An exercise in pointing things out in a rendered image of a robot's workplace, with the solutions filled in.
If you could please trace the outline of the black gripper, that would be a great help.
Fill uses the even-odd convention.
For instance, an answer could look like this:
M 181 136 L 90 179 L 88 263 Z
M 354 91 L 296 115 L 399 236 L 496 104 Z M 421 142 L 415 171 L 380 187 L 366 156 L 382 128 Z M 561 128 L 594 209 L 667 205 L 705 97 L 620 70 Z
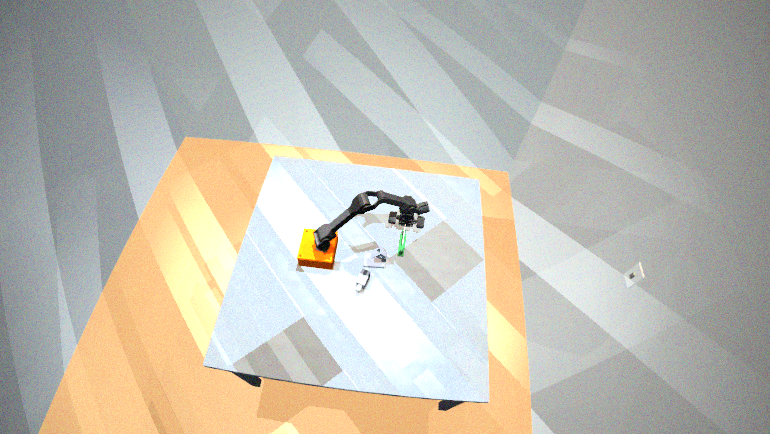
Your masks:
M 397 212 L 390 211 L 388 223 L 395 224 L 396 219 L 399 220 L 398 225 L 401 225 L 401 226 L 404 226 L 406 224 L 406 227 L 413 227 L 413 224 L 417 223 L 416 225 L 417 228 L 421 228 L 421 229 L 424 228 L 425 217 L 423 216 L 418 216 L 417 220 L 415 220 L 413 216 L 412 219 L 408 220 L 401 215 L 397 215 Z

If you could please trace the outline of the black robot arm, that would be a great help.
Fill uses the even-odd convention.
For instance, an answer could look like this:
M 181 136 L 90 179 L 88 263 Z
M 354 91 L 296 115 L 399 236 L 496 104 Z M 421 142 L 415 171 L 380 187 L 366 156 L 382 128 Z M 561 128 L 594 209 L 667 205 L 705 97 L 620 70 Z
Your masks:
M 371 205 L 368 196 L 377 197 L 377 201 Z M 401 216 L 405 219 L 412 219 L 414 213 L 421 215 L 430 212 L 428 201 L 416 203 L 412 196 L 397 196 L 379 191 L 365 191 L 359 193 L 344 212 L 337 216 L 329 224 L 322 224 L 314 233 L 316 250 L 327 253 L 330 247 L 330 241 L 336 238 L 336 231 L 349 222 L 357 214 L 364 214 L 376 209 L 380 204 L 386 203 L 399 207 Z

